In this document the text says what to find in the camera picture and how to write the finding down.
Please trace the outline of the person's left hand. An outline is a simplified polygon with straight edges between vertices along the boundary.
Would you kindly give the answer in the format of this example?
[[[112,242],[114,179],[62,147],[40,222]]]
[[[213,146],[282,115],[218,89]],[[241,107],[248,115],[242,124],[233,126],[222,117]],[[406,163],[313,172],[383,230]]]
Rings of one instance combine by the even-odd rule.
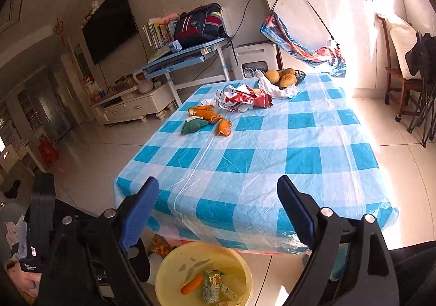
[[[9,278],[25,299],[30,302],[38,297],[38,284],[42,274],[22,271],[20,264],[16,261],[10,261],[5,268]]]

